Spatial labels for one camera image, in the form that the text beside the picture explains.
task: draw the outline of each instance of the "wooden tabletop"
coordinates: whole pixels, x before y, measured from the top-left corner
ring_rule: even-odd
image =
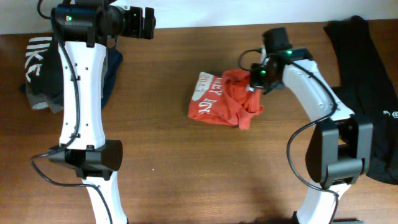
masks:
[[[307,187],[295,178],[285,148],[308,122],[289,90],[261,99],[265,110],[249,130],[187,117],[200,72],[237,68],[238,55],[262,44],[261,35],[286,26],[290,42],[306,47],[330,86],[339,70],[325,23],[160,29],[153,40],[120,38],[124,60],[102,111],[107,139],[124,146],[119,191],[130,223],[239,223],[290,218]],[[398,90],[398,21],[371,21],[373,42]],[[29,38],[0,36],[0,223],[94,223],[85,189],[48,184],[29,157],[58,144],[63,113],[33,111],[17,87],[24,82]],[[250,55],[246,61],[257,62]],[[298,171],[309,179],[304,156],[312,130],[292,146]],[[74,171],[39,161],[50,177],[80,182]],[[337,218],[397,223],[398,187],[361,177],[341,199]]]

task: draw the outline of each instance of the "white background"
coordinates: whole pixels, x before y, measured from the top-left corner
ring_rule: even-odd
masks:
[[[44,0],[42,11],[62,0]],[[359,15],[398,18],[398,0],[130,0],[153,7],[157,28],[318,22]],[[50,22],[36,11],[37,0],[0,0],[0,34],[45,32]]]

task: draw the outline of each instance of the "table surface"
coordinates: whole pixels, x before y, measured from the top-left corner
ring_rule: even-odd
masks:
[[[330,86],[339,70],[326,23],[160,29],[153,40],[120,38],[124,61],[102,111],[107,139],[124,146],[119,191],[130,223],[264,223],[290,218],[307,192],[287,163],[290,135],[308,122],[289,90],[261,99],[265,110],[249,130],[187,117],[198,74],[237,68],[238,55],[261,46],[264,31],[286,26],[295,47],[307,47]],[[371,21],[373,42],[398,89],[398,21]],[[42,180],[29,157],[58,144],[63,113],[32,111],[17,87],[24,82],[27,41],[0,36],[0,222],[94,223],[85,189]],[[248,55],[249,61],[256,55]],[[298,171],[309,179],[304,156],[312,130],[293,143]],[[39,161],[50,177],[79,182],[74,171]],[[398,187],[359,178],[343,196],[337,218],[397,223]]]

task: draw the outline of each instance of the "white wall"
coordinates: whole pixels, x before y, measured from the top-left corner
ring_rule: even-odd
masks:
[[[42,11],[62,0],[44,0]],[[398,18],[398,0],[130,0],[153,7],[157,28],[318,22],[359,15]],[[0,0],[0,34],[45,32],[50,22],[36,12],[36,0]]]

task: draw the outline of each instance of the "red cloth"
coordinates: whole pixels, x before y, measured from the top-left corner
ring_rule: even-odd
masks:
[[[260,114],[260,90],[250,91],[250,73],[228,70],[222,78],[202,72],[189,105],[188,116],[213,124],[249,129],[250,120]]]

